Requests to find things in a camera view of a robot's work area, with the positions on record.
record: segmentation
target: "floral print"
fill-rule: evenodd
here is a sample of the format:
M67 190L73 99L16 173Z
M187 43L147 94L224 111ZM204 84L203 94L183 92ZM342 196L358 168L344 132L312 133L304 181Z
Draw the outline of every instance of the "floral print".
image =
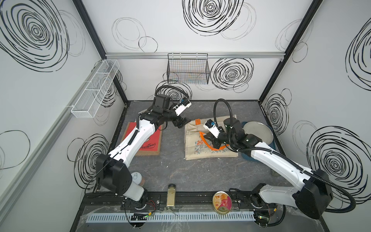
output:
M228 150L227 148L224 148L224 149L219 150L219 151L213 151L202 140L198 140L194 144L195 144L195 146L194 146L194 153L195 154L201 154L201 153L217 154L217 153L225 153Z

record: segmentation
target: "black circle drawing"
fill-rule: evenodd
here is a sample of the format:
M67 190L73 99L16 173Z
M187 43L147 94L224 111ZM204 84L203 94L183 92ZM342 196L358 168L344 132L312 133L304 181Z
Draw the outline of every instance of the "black circle drawing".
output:
M284 106L288 106L290 105L291 103L291 100L292 100L292 94L291 94L291 91L287 88L283 89L281 91L281 96L282 96L282 100L281 103L284 105Z
M251 59L219 59L211 68L211 82L215 87L241 93L249 87L254 64Z
M126 89L128 88L128 86L127 86L127 85L125 84L125 82L122 80L122 73L120 72L120 70L117 71L116 77L117 77L117 79L118 79L118 82L121 84L122 90L123 90L123 91L126 91ZM111 88L115 88L115 94L116 94L116 96L119 97L120 94L119 94L119 92L118 92L118 90L117 90L117 88L116 88L116 86L115 86L114 83L112 83Z
M299 42L292 52L292 61L295 63L302 62L308 54L308 45L305 42Z
M345 57L348 78L361 87L371 91L371 18L354 37Z
M187 85L185 83L182 83L182 82L179 82L179 81L173 81L173 80L169 80L169 81L165 80L165 81L161 81L156 86L156 89L160 86L163 86L163 85L170 85L170 86L179 88L179 89L183 90L184 92L186 92L188 94L189 100L192 99L191 87L189 87L189 85ZM173 101L180 101L185 97L184 94L182 94L180 91L178 91L176 89L170 89L170 88L160 89L160 91L158 93L170 96Z
M69 36L50 0L3 0L0 3L0 48L26 68L53 72L66 63Z
M311 169L322 169L332 182L347 190L357 204L371 199L371 147L354 132L339 126L326 126L315 131L307 147ZM334 197L350 203L339 192Z
M307 152L309 152L308 154L313 154L310 153L311 147L309 150L307 150L307 147L310 136L313 134L317 134L317 136L319 135L319 133L316 131L316 126L306 120L298 121L292 127L292 140L294 141L295 147L297 147L301 153L307 154Z
M158 43L146 35L143 25L134 18L118 18L112 24L112 36L122 47L129 50L156 52Z
M154 38L150 36L144 36L140 37L138 46L142 50L142 52L156 52L158 43Z
M67 147L67 159L74 162L74 176L77 185L91 190L95 183L92 180L96 173L96 159L100 154L108 153L109 142L101 134L94 134L88 139L76 138Z
M117 71L116 77L117 77L119 83L121 84L121 86L123 86L123 85L125 86L125 88L124 88L124 91L125 91L127 86L122 81L122 74L121 74L120 70ZM101 81L102 82L104 81L103 83L101 83L101 85L104 85L103 89L107 90L107 93L103 96L103 94L100 91L99 94L97 95L96 99L97 99L98 102L100 102L101 106L108 108L108 107L113 106L117 97L119 97L120 94L119 94L119 92L118 92L118 90L117 90L113 81L111 82L111 84L106 82L104 78L101 78Z
M95 124L103 126L108 122L109 114L111 113L110 107L100 107L93 118Z
M281 94L272 94L265 102L264 110L277 135L282 134L289 124L288 105L290 102L291 99L288 101Z
M216 35L234 23L240 14L241 3L241 0L183 0L183 17L195 33Z
M276 38L276 42L275 42L276 48L278 50L280 50L281 52L286 51L292 37L294 36L296 30L298 29L301 21L302 21L302 19L295 20L295 21L289 23L286 27L284 27L281 30L281 32L278 34L278 36ZM312 30L313 30L313 21L311 21L309 23L307 29L305 30L302 37L300 38L299 43L300 42L304 42L304 43L307 42L307 40L309 39L309 37L312 33ZM303 46L304 45L299 45L299 46L295 47L295 49L298 51Z
M17 167L26 160L30 146L30 139L23 131L10 130L0 133L0 178L3 170Z
M68 11L59 10L59 14L63 19L68 31L69 51L71 56L82 55L85 51L85 33L84 27L79 23L78 19Z
M241 2L240 15L232 25L220 32L225 39L238 40L245 37L254 28L256 23L255 8L248 3Z
M201 84L195 84L196 88L202 91L211 91L216 89L217 87L215 85L201 85Z

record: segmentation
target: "black frame edge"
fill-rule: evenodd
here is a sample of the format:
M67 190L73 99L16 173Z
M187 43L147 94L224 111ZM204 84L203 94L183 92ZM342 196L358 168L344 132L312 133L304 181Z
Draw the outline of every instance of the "black frame edge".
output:
M319 218L319 222L321 223L321 226L324 229L324 232L330 232L330 230L328 229L327 224L325 223L325 220L322 216Z
M273 127L272 127L272 124L270 123L270 121L269 121L269 119L268 119L268 117L267 117L267 114L265 113L265 110L264 110L262 104L261 104L260 102L258 102L258 104L259 104L259 106L260 106L260 109L261 109L262 112L263 112L264 119L265 119L265 121L267 122L268 126L270 126L271 128L273 128ZM277 147L278 147L278 151L279 151L282 155L286 156L285 151L283 150L283 147L282 147L281 143L279 142L276 133L274 133L274 132L273 132L273 138L274 138L274 141L275 141L275 143L276 143L276 145L277 145Z
M118 121L116 130L115 130L115 133L114 133L114 135L112 137L111 144L109 145L108 151L112 151L116 147L116 144L117 144L117 141L118 141L118 137L120 135L120 132L121 132L121 129L122 129L122 125L124 124L125 117L126 117L126 114L128 112L129 106L130 106L130 102L127 103L127 105L125 106L124 110L122 111L122 114L120 116L120 119Z
M104 49L103 47L103 44L101 42L101 40L99 39L99 36L94 28L94 25L89 17L89 14L84 6L84 4L82 3L82 0L72 0L75 7L76 7L76 10L77 12L79 13L80 15L80 18L81 20L83 21L85 27L86 27L86 30L88 31L89 35L90 35L90 38L92 39L93 43L94 43L94 46L95 48L97 49L98 53L99 53L99 56L102 58L102 59L106 59L106 50ZM122 86L120 84L120 82L118 81L117 79L117 75L115 76L114 78L114 84L115 84L115 87L117 89L117 91L119 92L120 94L120 97L122 99L122 101L124 102L124 104L128 104L128 99L124 93L124 90L122 89Z
M291 54L294 51L297 43L300 41L300 38L304 34L306 28L308 27L309 23L313 19L315 13L317 12L317 10L318 10L318 8L319 8L319 6L321 5L322 2L323 2L323 0L313 0L311 5L309 6L308 11L306 12L303 20L301 21L298 29L296 30L292 40L289 43L289 46L287 47L287 49L285 51L285 53L286 53L285 58L281 62L279 62L279 64L277 65L275 71L273 72L271 78L269 79L267 85L265 86L265 89L264 89L262 95L259 98L259 102L263 102L264 99L267 97L270 89L272 88L272 86L276 82L276 79L280 75L280 73L281 73L282 69L284 68L285 64L290 59Z

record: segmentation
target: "round tin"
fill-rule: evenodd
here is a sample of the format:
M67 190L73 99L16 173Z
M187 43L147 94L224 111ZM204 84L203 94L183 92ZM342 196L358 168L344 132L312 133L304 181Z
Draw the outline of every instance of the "round tin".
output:
M223 191L215 193L213 196L213 208L217 213L229 213L232 209L231 197Z

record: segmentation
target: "white wire basket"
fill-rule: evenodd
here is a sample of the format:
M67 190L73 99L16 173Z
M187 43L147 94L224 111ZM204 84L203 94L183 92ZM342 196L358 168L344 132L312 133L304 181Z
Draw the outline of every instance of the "white wire basket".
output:
M99 65L97 72L71 110L71 113L77 118L95 117L120 67L117 60L103 60L97 65Z

